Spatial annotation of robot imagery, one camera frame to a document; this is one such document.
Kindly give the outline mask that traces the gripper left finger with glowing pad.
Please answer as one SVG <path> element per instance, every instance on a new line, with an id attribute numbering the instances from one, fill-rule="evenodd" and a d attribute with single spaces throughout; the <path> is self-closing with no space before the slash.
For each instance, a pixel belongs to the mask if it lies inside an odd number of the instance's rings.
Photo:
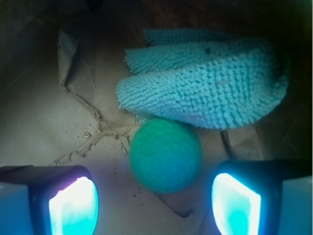
<path id="1" fill-rule="evenodd" d="M 98 213 L 97 187 L 84 166 L 0 169 L 2 235 L 92 235 Z"/>

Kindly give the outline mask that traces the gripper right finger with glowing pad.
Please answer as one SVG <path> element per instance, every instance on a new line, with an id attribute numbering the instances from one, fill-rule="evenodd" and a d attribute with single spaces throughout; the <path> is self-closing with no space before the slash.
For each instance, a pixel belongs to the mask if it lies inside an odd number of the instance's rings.
<path id="1" fill-rule="evenodd" d="M 222 235 L 311 235 L 313 163 L 222 162 L 213 178 L 211 204 Z"/>

